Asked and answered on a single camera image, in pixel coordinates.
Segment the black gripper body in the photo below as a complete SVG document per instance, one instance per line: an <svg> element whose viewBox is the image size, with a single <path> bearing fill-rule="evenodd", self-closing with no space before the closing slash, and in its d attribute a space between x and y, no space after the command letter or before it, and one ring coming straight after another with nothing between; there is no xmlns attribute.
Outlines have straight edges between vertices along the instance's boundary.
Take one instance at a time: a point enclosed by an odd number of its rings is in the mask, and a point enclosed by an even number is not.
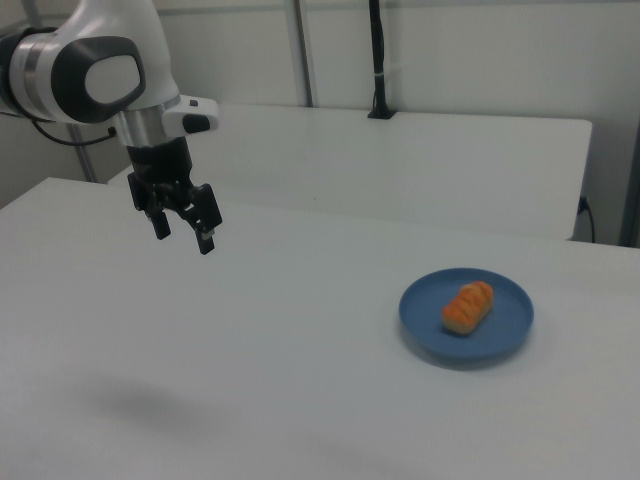
<svg viewBox="0 0 640 480"><path fill-rule="evenodd" d="M186 199L194 188L190 179L192 160L185 138L148 147L127 147L133 167L128 183L134 199L159 196Z"/></svg>

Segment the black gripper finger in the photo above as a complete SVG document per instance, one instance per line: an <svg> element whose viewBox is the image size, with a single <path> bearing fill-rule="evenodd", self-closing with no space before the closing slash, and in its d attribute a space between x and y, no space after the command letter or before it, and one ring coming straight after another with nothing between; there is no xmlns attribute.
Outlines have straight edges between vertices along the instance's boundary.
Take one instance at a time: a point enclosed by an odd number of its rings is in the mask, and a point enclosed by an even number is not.
<svg viewBox="0 0 640 480"><path fill-rule="evenodd" d="M212 187L176 183L174 211L193 229L199 251L207 255L215 248L213 236L222 222L222 215Z"/></svg>
<svg viewBox="0 0 640 480"><path fill-rule="evenodd" d="M127 176L134 207L137 211L144 212L151 222L156 238L162 240L171 233L164 207L158 196L145 183L141 182L134 173Z"/></svg>

